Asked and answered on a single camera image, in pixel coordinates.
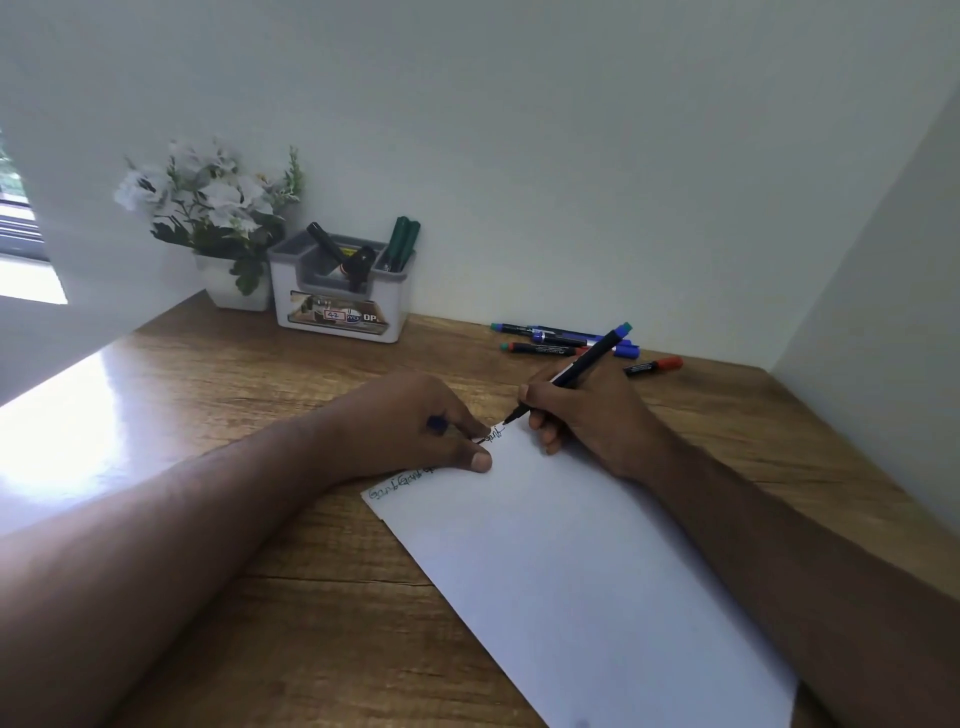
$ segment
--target person's right hand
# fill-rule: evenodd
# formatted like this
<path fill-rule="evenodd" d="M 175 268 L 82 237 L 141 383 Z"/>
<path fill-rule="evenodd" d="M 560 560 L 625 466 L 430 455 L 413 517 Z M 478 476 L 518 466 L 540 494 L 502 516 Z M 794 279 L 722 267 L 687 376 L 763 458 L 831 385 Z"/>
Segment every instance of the person's right hand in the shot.
<path fill-rule="evenodd" d="M 580 377 L 576 389 L 551 384 L 571 361 L 551 364 L 520 385 L 518 398 L 533 409 L 530 426 L 540 431 L 546 452 L 560 450 L 569 428 L 611 473 L 649 482 L 679 438 L 647 409 L 609 354 Z"/>

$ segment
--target pen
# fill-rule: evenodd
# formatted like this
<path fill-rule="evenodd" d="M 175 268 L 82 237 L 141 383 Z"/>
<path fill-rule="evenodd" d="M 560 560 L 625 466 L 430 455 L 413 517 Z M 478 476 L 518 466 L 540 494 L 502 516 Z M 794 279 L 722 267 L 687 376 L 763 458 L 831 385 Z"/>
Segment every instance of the pen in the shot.
<path fill-rule="evenodd" d="M 567 336 L 581 341 L 600 341 L 603 338 L 592 333 L 564 331 L 561 328 L 542 327 L 540 325 L 527 327 L 521 324 L 490 324 L 490 328 L 494 331 L 500 331 L 500 333 L 515 333 L 517 336 L 529 336 L 531 338 L 538 332 L 545 336 Z"/>
<path fill-rule="evenodd" d="M 513 353 L 552 353 L 557 356 L 573 356 L 580 353 L 577 347 L 568 346 L 550 346 L 548 344 L 523 344 L 514 341 L 510 344 L 501 344 L 500 349 L 504 352 Z"/>
<path fill-rule="evenodd" d="M 615 347 L 624 336 L 630 333 L 631 328 L 633 327 L 630 326 L 630 324 L 622 324 L 621 326 L 618 326 L 600 339 L 600 341 L 598 341 L 592 347 L 587 349 L 587 351 L 584 352 L 579 359 L 573 362 L 558 375 L 550 379 L 550 381 L 558 387 L 572 387 L 576 383 L 577 377 L 585 373 L 590 367 L 599 361 L 605 353 L 609 352 L 613 347 Z M 509 425 L 514 420 L 523 417 L 523 415 L 529 411 L 530 407 L 528 407 L 526 404 L 518 404 L 516 409 L 510 413 L 506 420 L 503 421 L 503 424 Z"/>
<path fill-rule="evenodd" d="M 645 361 L 642 364 L 635 364 L 632 367 L 624 367 L 623 373 L 627 376 L 634 376 L 643 374 L 644 372 L 657 372 L 659 370 L 666 372 L 671 369 L 680 369 L 683 365 L 684 361 L 679 356 L 667 356 L 664 359 L 657 359 L 657 361 Z"/>
<path fill-rule="evenodd" d="M 338 246 L 329 235 L 326 234 L 326 231 L 320 227 L 317 223 L 310 223 L 306 226 L 307 234 L 310 235 L 317 243 L 323 248 L 334 260 L 337 261 L 339 265 L 343 265 L 347 262 L 347 256 L 343 254 Z"/>
<path fill-rule="evenodd" d="M 396 218 L 394 232 L 390 236 L 390 242 L 387 244 L 387 251 L 383 254 L 383 269 L 385 271 L 390 270 L 390 266 L 394 262 L 394 258 L 399 255 L 399 249 L 403 245 L 403 240 L 407 236 L 407 227 L 409 225 L 410 220 L 406 215 Z"/>
<path fill-rule="evenodd" d="M 584 338 L 584 334 L 573 333 L 572 331 L 547 331 L 543 328 L 533 329 L 530 334 L 530 340 L 537 344 L 553 344 L 555 347 L 591 347 L 600 341 L 600 336 L 590 336 Z M 630 339 L 624 339 L 618 347 L 631 347 L 634 345 Z"/>
<path fill-rule="evenodd" d="M 577 349 L 589 349 L 596 345 L 595 341 L 581 341 L 580 339 L 570 339 L 566 336 L 542 336 L 539 339 L 534 339 L 534 341 L 539 341 L 551 347 L 576 347 Z M 613 347 L 613 355 L 623 359 L 639 359 L 640 347 L 635 347 L 624 339 Z"/>
<path fill-rule="evenodd" d="M 407 264 L 407 260 L 410 259 L 410 255 L 413 254 L 414 245 L 417 242 L 417 235 L 420 234 L 420 223 L 416 220 L 411 221 L 410 225 L 407 226 L 406 232 L 399 248 L 394 255 L 394 259 L 390 262 L 390 272 L 399 273 L 403 270 L 404 266 Z"/>

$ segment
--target blue marker cap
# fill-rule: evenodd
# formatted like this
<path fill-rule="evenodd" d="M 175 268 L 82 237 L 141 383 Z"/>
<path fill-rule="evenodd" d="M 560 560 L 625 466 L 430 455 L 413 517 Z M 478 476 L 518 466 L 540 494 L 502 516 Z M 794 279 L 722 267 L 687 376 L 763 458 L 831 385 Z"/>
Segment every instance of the blue marker cap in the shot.
<path fill-rule="evenodd" d="M 426 426 L 441 435 L 446 432 L 448 427 L 446 420 L 439 415 L 430 415 L 426 420 Z"/>
<path fill-rule="evenodd" d="M 640 347 L 635 347 L 630 344 L 617 344 L 613 347 L 613 355 L 621 359 L 639 359 Z"/>

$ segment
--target person's left hand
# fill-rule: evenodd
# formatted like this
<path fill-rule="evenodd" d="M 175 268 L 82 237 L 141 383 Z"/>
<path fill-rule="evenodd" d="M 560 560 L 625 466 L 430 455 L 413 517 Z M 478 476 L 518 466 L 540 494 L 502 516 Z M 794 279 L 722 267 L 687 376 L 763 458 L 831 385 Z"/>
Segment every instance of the person's left hand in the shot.
<path fill-rule="evenodd" d="M 427 426 L 442 417 L 464 436 L 444 437 Z M 490 454 L 469 438 L 490 428 L 434 376 L 391 374 L 367 382 L 305 418 L 324 438 L 336 480 L 417 468 L 454 467 L 485 473 Z"/>

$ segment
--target sticker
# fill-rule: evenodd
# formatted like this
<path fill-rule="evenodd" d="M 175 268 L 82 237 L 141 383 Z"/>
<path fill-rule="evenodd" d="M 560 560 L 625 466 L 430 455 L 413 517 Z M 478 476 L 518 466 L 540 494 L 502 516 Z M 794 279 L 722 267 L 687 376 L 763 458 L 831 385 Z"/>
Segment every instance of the sticker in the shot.
<path fill-rule="evenodd" d="M 383 311 L 374 301 L 348 301 L 334 296 L 290 291 L 293 305 L 287 315 L 291 324 L 317 328 L 338 328 L 343 331 L 371 333 L 380 336 L 390 327 Z"/>

